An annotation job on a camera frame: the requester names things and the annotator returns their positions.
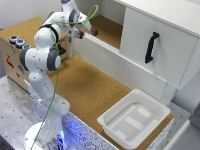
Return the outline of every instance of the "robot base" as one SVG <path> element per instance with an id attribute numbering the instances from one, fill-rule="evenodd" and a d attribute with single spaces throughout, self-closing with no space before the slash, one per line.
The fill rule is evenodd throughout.
<path id="1" fill-rule="evenodd" d="M 34 139 L 35 139 L 41 125 L 42 125 L 42 122 L 35 124 L 26 132 L 25 137 L 24 137 L 24 149 L 25 150 L 55 150 L 55 148 L 53 148 L 53 147 L 50 149 L 47 146 L 43 148 L 39 142 L 35 142 L 33 148 L 31 149 Z M 68 140 L 65 140 L 65 145 L 66 146 L 69 145 L 69 138 L 68 138 Z"/>

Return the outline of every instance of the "cabinet handle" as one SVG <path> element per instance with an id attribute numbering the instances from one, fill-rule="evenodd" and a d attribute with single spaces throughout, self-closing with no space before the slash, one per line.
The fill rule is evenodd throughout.
<path id="1" fill-rule="evenodd" d="M 147 48 L 147 53 L 146 53 L 146 57 L 145 57 L 145 63 L 148 64 L 149 62 L 151 62 L 153 60 L 153 57 L 151 56 L 152 50 L 153 50 L 153 46 L 154 46 L 154 40 L 157 39 L 160 35 L 156 32 L 153 32 L 153 36 L 151 37 L 150 41 L 149 41 L 149 45 Z"/>

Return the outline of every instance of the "white plastic bin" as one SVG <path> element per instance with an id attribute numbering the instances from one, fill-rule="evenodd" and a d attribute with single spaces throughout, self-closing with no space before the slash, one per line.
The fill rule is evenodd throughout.
<path id="1" fill-rule="evenodd" d="M 169 115 L 170 109 L 133 90 L 98 118 L 105 133 L 126 149 L 136 149 Z"/>

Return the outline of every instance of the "empty plastic tray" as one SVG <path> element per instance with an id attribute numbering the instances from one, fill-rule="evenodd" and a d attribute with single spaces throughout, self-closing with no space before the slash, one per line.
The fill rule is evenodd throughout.
<path id="1" fill-rule="evenodd" d="M 169 115 L 170 109 L 133 90 L 98 118 L 105 133 L 125 149 L 136 149 Z"/>

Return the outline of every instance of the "brown box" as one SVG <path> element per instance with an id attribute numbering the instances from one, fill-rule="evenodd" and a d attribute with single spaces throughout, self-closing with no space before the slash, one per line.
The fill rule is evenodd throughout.
<path id="1" fill-rule="evenodd" d="M 42 18 L 35 17 L 0 31 L 0 50 L 6 74 L 27 91 L 28 87 L 26 86 L 24 79 L 29 81 L 29 71 L 24 69 L 19 60 L 22 49 L 18 49 L 15 45 L 10 44 L 9 37 L 17 35 L 20 39 L 25 40 L 26 44 L 29 44 L 34 48 L 34 36 L 43 22 L 44 20 Z M 61 56 L 61 59 L 65 60 L 69 57 L 69 38 L 62 34 L 62 38 L 58 41 L 58 44 L 61 44 L 67 51 L 67 53 Z"/>

